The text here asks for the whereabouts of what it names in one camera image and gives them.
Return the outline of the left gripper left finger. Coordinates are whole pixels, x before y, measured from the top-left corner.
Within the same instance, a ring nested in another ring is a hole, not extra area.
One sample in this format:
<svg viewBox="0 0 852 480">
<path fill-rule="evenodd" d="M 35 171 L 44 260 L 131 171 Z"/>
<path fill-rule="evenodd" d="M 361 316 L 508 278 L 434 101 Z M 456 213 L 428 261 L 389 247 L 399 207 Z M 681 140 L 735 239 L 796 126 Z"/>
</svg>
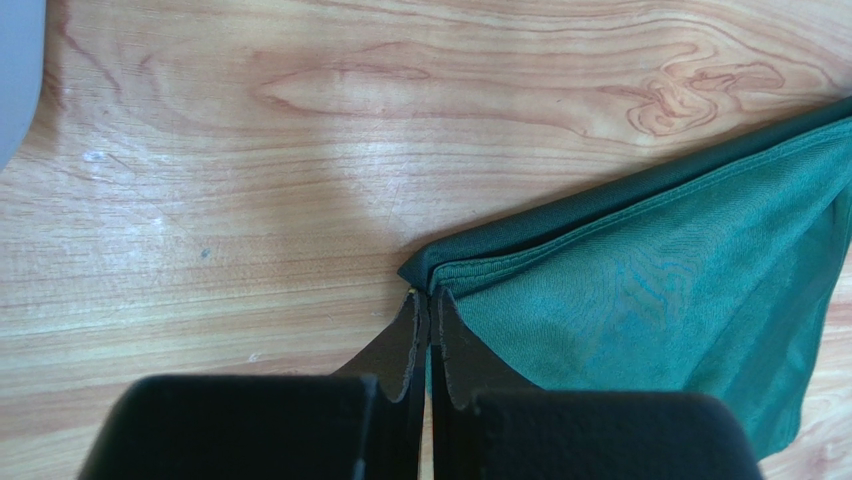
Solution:
<svg viewBox="0 0 852 480">
<path fill-rule="evenodd" d="M 428 329 L 409 292 L 328 375 L 158 375 L 110 411 L 84 479 L 414 479 Z"/>
</svg>

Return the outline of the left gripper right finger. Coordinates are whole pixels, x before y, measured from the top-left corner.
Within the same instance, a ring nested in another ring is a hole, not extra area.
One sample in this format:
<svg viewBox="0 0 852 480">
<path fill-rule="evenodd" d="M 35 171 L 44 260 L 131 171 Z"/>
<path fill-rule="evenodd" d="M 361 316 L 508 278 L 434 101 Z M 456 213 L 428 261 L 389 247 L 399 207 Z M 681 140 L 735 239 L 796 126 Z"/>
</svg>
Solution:
<svg viewBox="0 0 852 480">
<path fill-rule="evenodd" d="M 452 294 L 429 306 L 438 479 L 757 479 L 719 400 L 678 392 L 547 391 L 463 322 Z"/>
</svg>

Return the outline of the dark green cloth napkin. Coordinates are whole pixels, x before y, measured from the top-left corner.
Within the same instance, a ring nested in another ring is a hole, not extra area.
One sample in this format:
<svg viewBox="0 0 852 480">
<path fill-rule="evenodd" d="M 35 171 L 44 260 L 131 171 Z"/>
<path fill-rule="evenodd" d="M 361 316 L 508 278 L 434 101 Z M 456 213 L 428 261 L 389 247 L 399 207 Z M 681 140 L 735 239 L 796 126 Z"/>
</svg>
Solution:
<svg viewBox="0 0 852 480">
<path fill-rule="evenodd" d="M 840 100 L 436 240 L 399 270 L 548 390 L 686 391 L 756 455 L 797 436 L 851 242 Z"/>
</svg>

